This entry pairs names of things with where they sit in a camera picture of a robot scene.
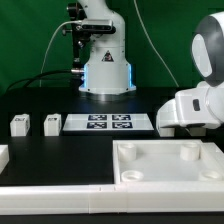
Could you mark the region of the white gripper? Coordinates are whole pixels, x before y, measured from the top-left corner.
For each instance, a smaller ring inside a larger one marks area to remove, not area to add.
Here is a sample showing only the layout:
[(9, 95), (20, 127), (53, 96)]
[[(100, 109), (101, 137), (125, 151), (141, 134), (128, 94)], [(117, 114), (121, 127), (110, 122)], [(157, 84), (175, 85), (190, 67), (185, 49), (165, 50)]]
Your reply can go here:
[(205, 93), (205, 89), (178, 91), (173, 99), (167, 101), (158, 110), (157, 129), (205, 125), (209, 120), (209, 112), (204, 102)]

